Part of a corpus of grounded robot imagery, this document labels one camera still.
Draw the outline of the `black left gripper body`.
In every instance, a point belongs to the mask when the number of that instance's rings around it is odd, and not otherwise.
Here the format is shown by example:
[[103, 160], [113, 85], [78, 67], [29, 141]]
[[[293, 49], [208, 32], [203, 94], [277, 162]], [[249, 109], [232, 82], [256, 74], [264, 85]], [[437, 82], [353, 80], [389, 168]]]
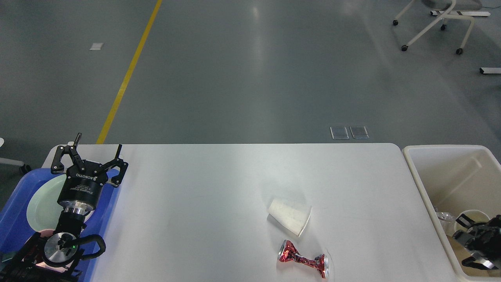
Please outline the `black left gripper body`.
[[98, 206], [103, 186], [108, 180], [107, 172], [100, 171], [95, 175], [102, 164], [84, 161], [84, 165], [84, 171], [75, 164], [66, 171], [67, 178], [57, 199], [65, 213], [86, 215]]

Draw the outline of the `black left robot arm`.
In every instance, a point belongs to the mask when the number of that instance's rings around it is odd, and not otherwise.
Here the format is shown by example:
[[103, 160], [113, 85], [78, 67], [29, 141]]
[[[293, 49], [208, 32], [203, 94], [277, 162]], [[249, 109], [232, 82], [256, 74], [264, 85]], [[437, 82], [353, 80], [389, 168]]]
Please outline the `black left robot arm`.
[[36, 231], [1, 270], [2, 282], [77, 282], [81, 261], [101, 256], [106, 243], [98, 233], [83, 235], [86, 218], [94, 213], [106, 184], [118, 187], [129, 164], [120, 157], [117, 146], [113, 159], [104, 164], [82, 159], [77, 146], [82, 134], [71, 145], [58, 146], [50, 172], [65, 177], [57, 204], [62, 207], [50, 235]]

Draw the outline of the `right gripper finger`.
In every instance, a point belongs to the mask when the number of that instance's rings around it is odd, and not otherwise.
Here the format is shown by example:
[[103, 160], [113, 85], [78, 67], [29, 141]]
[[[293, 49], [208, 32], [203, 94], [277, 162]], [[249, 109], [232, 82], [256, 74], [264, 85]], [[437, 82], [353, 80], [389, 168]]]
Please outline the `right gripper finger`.
[[461, 213], [457, 218], [457, 229], [469, 229], [477, 222], [478, 216], [474, 213]]
[[483, 257], [478, 252], [474, 252], [470, 257], [463, 259], [461, 264], [462, 266], [476, 268], [482, 271], [498, 270], [501, 267], [500, 257]]

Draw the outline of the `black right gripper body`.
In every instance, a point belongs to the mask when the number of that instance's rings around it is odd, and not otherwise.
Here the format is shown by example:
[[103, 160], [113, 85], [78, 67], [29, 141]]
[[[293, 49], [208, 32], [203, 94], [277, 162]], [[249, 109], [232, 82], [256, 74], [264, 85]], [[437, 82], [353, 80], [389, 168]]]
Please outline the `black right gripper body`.
[[471, 252], [483, 257], [498, 258], [501, 255], [500, 215], [485, 224], [474, 224], [470, 232], [456, 232], [453, 239]]

